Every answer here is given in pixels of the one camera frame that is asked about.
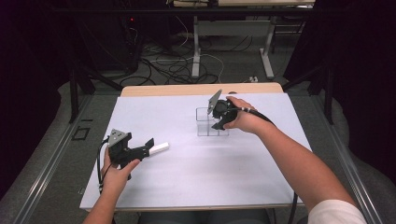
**white sleeve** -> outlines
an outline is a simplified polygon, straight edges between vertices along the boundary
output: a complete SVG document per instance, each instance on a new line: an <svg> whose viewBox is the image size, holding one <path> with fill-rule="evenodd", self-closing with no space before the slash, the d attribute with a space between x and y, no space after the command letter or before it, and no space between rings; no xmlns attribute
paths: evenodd
<svg viewBox="0 0 396 224"><path fill-rule="evenodd" d="M326 200L318 203L309 213L308 224L314 223L366 223L357 207L340 200Z"/></svg>

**black cable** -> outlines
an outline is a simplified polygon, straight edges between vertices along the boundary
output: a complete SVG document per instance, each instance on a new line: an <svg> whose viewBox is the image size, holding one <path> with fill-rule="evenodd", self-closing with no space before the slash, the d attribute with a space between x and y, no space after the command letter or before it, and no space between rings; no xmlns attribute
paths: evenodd
<svg viewBox="0 0 396 224"><path fill-rule="evenodd" d="M244 43L245 40L246 40L247 38L248 38L248 35L245 36L245 38L244 38L241 42L239 42L239 44L237 44L235 47L233 47L233 48L231 48L231 49L209 49L210 46L211 46L211 45L210 45L209 47L201 48L201 50L202 50L202 51L206 51L206 52L244 51L244 50L248 49L248 48L251 46L251 44L252 44L252 42L253 42L253 36L250 37L250 42L248 43L248 45L247 45L246 47L244 47L243 49L236 49L236 48L238 48L239 46L241 46L242 43Z"/></svg>
<svg viewBox="0 0 396 224"><path fill-rule="evenodd" d="M159 45L157 45L155 43L152 46L146 45L142 49L142 51L143 51L141 53L142 57L149 57L149 56L154 56L154 55L157 55L157 54L165 54L165 52L166 52L163 47L160 47Z"/></svg>
<svg viewBox="0 0 396 224"><path fill-rule="evenodd" d="M157 84L151 79L151 76L152 76L151 67L149 66L148 69L149 69L148 77L129 76L129 77L126 77L126 78L124 78L123 80L121 80L121 81L120 81L120 85L122 85L122 83L123 83L124 81L126 81L126 80L128 80L128 79L133 79L133 78L142 78L142 79L145 79L143 82L136 84L136 86L142 86L143 84L145 84L145 83L147 83L147 82L150 82L150 83L153 84L154 86L157 85Z"/></svg>
<svg viewBox="0 0 396 224"><path fill-rule="evenodd" d="M100 152L102 150L102 147L105 143L108 142L109 136L107 137L107 139L103 140L103 142L101 143L101 145L99 146L98 150L97 150L97 156L96 156L96 169L97 169L97 173L98 173L98 181L99 181L99 191L102 192L102 186L103 186L103 178L100 172Z"/></svg>
<svg viewBox="0 0 396 224"><path fill-rule="evenodd" d="M154 64L152 64L152 62L150 62L147 59L142 59L142 62L151 66L160 75L163 75L164 77L166 77L167 80L166 80L165 84L170 84L171 80L175 81L176 83L180 83L180 84L197 84L203 80L206 80L208 77L214 77L214 81L211 81L210 83L216 83L216 81L218 80L218 76L207 73L206 67L201 63L200 63L200 66L202 66L202 68L205 69L204 73L202 75L200 75L198 78L193 78L193 77L191 77L190 69L187 67L189 64L192 64L192 63L186 63L184 65L181 65L180 68L176 70L176 72L175 71L173 72L173 71L165 71L165 70L155 66ZM180 72L184 69L186 69L188 71L188 74L183 74L183 75L178 74L178 72Z"/></svg>
<svg viewBox="0 0 396 224"><path fill-rule="evenodd" d="M247 113L249 113L249 114L255 115L255 116L257 116L257 117L259 117L259 118L261 118L261 119L263 119L263 120L265 120L265 121L268 121L268 122L274 124L274 123L273 123L270 119L268 119L264 114L260 113L260 112L257 111L257 110L250 109L250 108L248 108L248 107L237 107L237 108L228 109L227 111L233 111L233 110L242 110L242 111L245 111L245 112L247 112Z"/></svg>
<svg viewBox="0 0 396 224"><path fill-rule="evenodd" d="M298 195L297 195L296 192L294 191L293 204L292 204L292 206L291 206L291 211L290 211L290 216L289 216L288 224L291 224L291 223L293 222L294 214L295 214L296 208L297 208L297 199L298 199Z"/></svg>
<svg viewBox="0 0 396 224"><path fill-rule="evenodd" d="M105 181L105 176L107 175L107 171L108 171L108 169L110 169L111 165L113 165L113 164L110 163L110 164L107 166L107 168L106 168L106 170L105 170L105 173L104 173L103 176L102 176L102 185L103 185L103 182Z"/></svg>

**forearm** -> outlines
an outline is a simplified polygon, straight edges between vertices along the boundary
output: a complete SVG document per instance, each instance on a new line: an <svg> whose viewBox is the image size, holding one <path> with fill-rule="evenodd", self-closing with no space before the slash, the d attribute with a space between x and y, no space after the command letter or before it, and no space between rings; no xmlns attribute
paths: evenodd
<svg viewBox="0 0 396 224"><path fill-rule="evenodd" d="M111 223L114 216L114 209L116 207L118 197L102 194L95 206L84 220L84 224L88 223Z"/></svg>
<svg viewBox="0 0 396 224"><path fill-rule="evenodd" d="M283 176L303 200L308 211L329 199L354 204L338 178L321 159L273 124L262 120L259 123L255 134L265 144Z"/></svg>

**white board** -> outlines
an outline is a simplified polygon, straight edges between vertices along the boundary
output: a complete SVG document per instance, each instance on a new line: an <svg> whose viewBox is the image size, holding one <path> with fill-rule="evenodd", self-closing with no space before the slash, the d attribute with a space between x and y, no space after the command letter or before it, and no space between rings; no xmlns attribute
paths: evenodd
<svg viewBox="0 0 396 224"><path fill-rule="evenodd" d="M282 132L310 149L286 93L243 93ZM112 129L132 133L129 147L150 138L170 148L145 158L132 171L117 210L180 210L281 205L293 190L260 139L230 130L228 136L198 136L195 109L208 95L120 97L104 139ZM99 197L96 164L80 208L91 209Z"/></svg>

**human arm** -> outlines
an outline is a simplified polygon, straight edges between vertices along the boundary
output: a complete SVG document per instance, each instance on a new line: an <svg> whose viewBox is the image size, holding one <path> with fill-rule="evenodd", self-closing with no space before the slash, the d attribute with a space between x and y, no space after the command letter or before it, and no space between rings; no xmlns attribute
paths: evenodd
<svg viewBox="0 0 396 224"><path fill-rule="evenodd" d="M102 176L104 177L102 193L83 223L111 223L117 200L125 188L128 175L137 164L139 164L139 160L134 160L123 169L118 170L117 164L111 164L108 157L108 148L106 149L102 168Z"/></svg>
<svg viewBox="0 0 396 224"><path fill-rule="evenodd" d="M237 107L254 109L243 100L232 96L227 98ZM282 133L272 123L239 111L236 119L225 124L224 128L239 128L244 132L256 134L308 211L329 199L345 201L356 206L338 178L320 158Z"/></svg>

